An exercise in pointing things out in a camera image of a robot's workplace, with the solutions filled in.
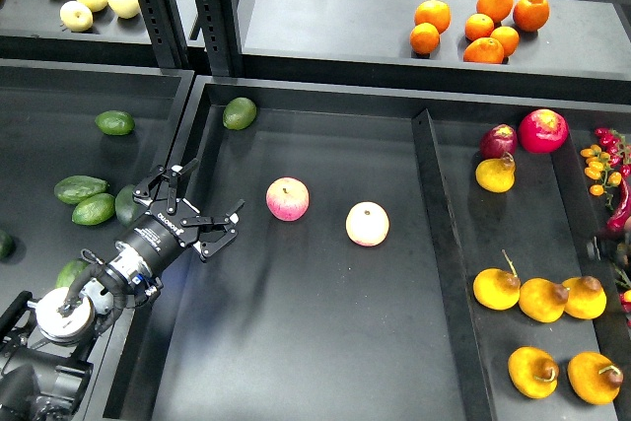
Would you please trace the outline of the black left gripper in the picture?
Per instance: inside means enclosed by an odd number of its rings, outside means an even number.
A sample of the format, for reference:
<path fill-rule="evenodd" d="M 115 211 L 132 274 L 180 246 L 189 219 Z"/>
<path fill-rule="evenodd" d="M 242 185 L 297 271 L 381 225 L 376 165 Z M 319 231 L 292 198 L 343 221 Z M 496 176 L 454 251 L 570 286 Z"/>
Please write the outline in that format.
<path fill-rule="evenodd" d="M 220 217 L 199 216 L 199 210 L 178 194 L 178 187 L 198 166 L 195 158 L 185 165 L 158 165 L 133 188 L 133 200 L 147 211 L 115 242 L 124 260 L 115 265 L 119 273 L 160 276 L 186 248 L 206 261 L 237 237 L 242 199 Z"/>

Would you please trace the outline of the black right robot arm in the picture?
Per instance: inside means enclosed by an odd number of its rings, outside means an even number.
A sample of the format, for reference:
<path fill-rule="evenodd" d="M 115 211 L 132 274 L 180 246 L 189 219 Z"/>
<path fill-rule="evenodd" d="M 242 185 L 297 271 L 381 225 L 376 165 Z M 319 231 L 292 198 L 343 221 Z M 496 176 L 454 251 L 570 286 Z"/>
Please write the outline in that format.
<path fill-rule="evenodd" d="M 623 270 L 629 270 L 630 232 L 600 231 L 588 241 L 587 252 L 592 260 L 608 261 Z"/>

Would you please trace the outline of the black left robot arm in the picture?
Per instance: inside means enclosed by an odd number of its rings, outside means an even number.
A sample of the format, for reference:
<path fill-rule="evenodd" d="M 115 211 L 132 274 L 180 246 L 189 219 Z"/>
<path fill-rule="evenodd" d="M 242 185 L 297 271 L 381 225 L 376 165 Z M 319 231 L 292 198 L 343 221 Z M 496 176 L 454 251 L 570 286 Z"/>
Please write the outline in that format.
<path fill-rule="evenodd" d="M 142 214 L 108 258 L 83 250 L 87 267 L 70 284 L 36 299 L 21 292 L 1 315 L 1 417 L 70 420 L 87 392 L 99 338 L 127 309 L 154 302 L 161 276 L 187 249 L 206 260 L 237 236 L 238 200 L 219 217 L 177 193 L 198 166 L 155 167 L 133 189 Z"/>

